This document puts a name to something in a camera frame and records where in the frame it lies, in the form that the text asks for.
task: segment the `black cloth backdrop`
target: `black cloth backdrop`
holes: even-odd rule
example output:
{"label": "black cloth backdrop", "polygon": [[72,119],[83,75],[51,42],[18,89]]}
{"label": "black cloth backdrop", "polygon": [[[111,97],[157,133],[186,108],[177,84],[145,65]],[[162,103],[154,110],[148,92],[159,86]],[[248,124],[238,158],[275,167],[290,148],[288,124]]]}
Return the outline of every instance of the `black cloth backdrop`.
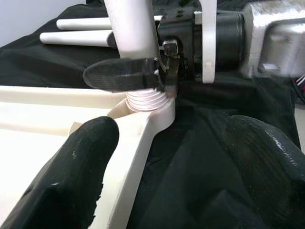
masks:
{"label": "black cloth backdrop", "polygon": [[[222,10],[240,10],[248,1],[219,0]],[[153,0],[155,14],[191,0]],[[99,47],[43,45],[41,32],[59,31],[57,19],[106,17],[103,3],[76,5],[33,34],[0,48],[0,84],[88,88],[89,65],[118,58]],[[175,122],[153,140],[129,229],[267,228],[255,209],[222,140],[226,118],[247,115],[280,128],[298,146],[295,93],[289,80],[243,79],[219,73],[215,84],[181,83]]]}

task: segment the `white plastic part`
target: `white plastic part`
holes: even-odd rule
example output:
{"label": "white plastic part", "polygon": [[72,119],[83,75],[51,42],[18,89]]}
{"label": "white plastic part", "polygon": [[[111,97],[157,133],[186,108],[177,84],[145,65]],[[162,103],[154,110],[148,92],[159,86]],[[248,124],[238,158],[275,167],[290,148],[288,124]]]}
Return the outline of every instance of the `white plastic part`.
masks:
{"label": "white plastic part", "polygon": [[[154,16],[155,21],[161,21],[162,16]],[[59,19],[56,22],[60,30],[111,30],[109,18],[76,18],[76,19]]]}
{"label": "white plastic part", "polygon": [[199,0],[202,8],[203,83],[213,83],[216,62],[217,0]]}
{"label": "white plastic part", "polygon": [[175,102],[134,114],[126,107],[125,93],[0,86],[0,225],[67,137],[80,124],[109,114],[120,140],[90,228],[125,229],[151,143],[174,121]]}
{"label": "white plastic part", "polygon": [[44,44],[66,44],[109,47],[107,39],[112,30],[43,32],[40,41]]}
{"label": "white plastic part", "polygon": [[[157,31],[153,18],[151,0],[105,0],[114,37],[121,58],[154,58],[160,59]],[[135,92],[127,93],[128,106],[133,111],[148,111],[160,108],[168,98],[159,92],[141,91],[141,100]]]}

